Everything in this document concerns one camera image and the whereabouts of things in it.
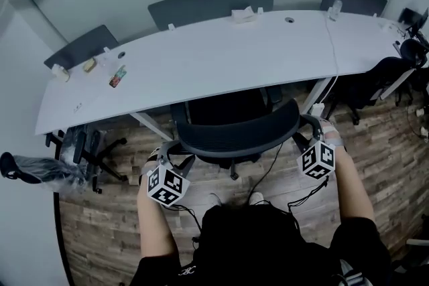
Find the monitor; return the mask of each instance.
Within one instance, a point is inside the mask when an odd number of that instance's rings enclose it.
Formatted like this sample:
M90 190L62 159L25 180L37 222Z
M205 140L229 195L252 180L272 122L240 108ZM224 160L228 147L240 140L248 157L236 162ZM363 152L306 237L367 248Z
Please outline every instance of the monitor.
M416 23L411 25L408 28L408 32L410 33L410 37L413 38L415 35L417 35L418 31L422 29L424 24L426 24L426 21L428 20L429 15L429 8L426 9L426 11L423 13L423 15L417 20Z

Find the chair wheel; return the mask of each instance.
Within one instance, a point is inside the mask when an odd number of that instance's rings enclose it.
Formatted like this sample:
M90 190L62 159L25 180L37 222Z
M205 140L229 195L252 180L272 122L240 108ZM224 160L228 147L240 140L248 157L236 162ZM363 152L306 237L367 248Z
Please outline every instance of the chair wheel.
M239 178L239 175L237 173L231 173L231 179L232 180L237 180Z

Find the sneaker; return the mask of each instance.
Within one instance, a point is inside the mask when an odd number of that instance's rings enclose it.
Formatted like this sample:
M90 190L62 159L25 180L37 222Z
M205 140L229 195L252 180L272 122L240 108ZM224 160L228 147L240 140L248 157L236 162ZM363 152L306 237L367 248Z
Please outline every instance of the sneaker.
M208 205L210 208L213 208L215 206L222 206L221 199L214 193L210 193L208 195Z
M249 205L262 205L263 195L261 192L253 192L249 199Z

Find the desk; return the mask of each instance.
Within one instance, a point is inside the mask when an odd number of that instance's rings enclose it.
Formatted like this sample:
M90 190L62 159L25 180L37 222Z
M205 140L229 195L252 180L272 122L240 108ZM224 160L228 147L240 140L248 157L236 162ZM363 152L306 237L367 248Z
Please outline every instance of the desk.
M286 17L295 22L286 22ZM56 78L49 81L36 135L130 114L171 139L150 117L137 112L320 79L302 108L306 112L336 75L331 39L340 74L366 72L382 58L397 56L392 46L397 38L380 28L385 22L346 13L331 22L321 11L273 11L251 23L237 25L226 17L155 33L106 53L115 58L125 52L115 63L126 65L127 75L116 88L109 86L109 73L101 66L89 74L77 66L67 83Z

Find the paper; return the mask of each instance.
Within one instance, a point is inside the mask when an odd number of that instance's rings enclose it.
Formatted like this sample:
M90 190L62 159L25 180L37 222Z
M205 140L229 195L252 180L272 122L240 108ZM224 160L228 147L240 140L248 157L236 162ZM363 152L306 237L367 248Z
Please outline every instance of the paper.
M255 21L257 19L257 14L253 12L251 6L248 6L244 10L232 10L231 17L233 18L234 23L241 24L249 21Z

